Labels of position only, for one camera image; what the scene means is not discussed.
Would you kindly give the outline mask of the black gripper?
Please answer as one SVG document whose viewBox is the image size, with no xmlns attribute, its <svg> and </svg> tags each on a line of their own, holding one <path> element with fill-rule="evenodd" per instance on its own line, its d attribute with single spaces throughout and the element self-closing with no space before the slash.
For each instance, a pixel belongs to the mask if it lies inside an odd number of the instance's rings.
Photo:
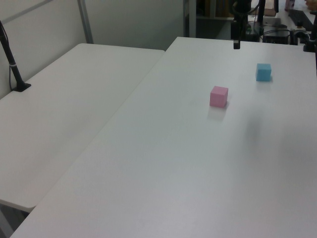
<svg viewBox="0 0 317 238">
<path fill-rule="evenodd" d="M 240 41 L 241 41 L 241 22 L 240 21 L 232 21 L 231 22 L 231 40 L 233 40 L 233 49 L 236 49 L 236 42 L 237 49 L 240 49 Z"/>
</svg>

